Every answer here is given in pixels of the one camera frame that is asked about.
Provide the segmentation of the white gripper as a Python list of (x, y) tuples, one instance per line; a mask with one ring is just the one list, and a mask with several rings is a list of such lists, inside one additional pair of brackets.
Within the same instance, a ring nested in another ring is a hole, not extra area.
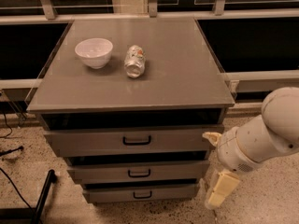
[(239, 147), (236, 138), (237, 127), (223, 133), (204, 132), (202, 136), (217, 147), (219, 162), (228, 170), (215, 170), (206, 192), (205, 207), (209, 210), (220, 207), (240, 183), (239, 175), (244, 175), (262, 167), (250, 159)]

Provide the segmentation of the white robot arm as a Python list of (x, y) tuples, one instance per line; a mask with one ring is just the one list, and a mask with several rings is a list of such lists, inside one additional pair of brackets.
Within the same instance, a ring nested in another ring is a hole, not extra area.
[(225, 133), (205, 132), (216, 148), (221, 169), (213, 173), (205, 206), (213, 210), (240, 183), (240, 176), (262, 167), (272, 158), (299, 152), (299, 88), (285, 87), (269, 93), (261, 114)]

